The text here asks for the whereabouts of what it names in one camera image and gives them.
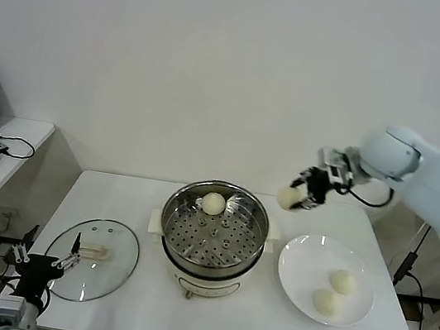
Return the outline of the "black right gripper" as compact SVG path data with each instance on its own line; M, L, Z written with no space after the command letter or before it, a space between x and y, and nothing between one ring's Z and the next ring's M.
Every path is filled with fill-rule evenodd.
M329 178L326 170L312 166L299 173L289 186L294 189L300 185L308 187L308 197L290 205L291 211L313 210L326 203L327 194L334 190L334 183Z

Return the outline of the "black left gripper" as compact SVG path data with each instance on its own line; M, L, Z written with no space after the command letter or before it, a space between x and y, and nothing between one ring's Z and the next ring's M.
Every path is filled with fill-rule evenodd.
M12 245L11 250L20 275L14 294L25 300L41 302L48 283L59 279L64 270L70 270L80 262L81 234L76 236L70 253L58 259L54 256L28 254L37 232L38 226L34 226L19 242Z

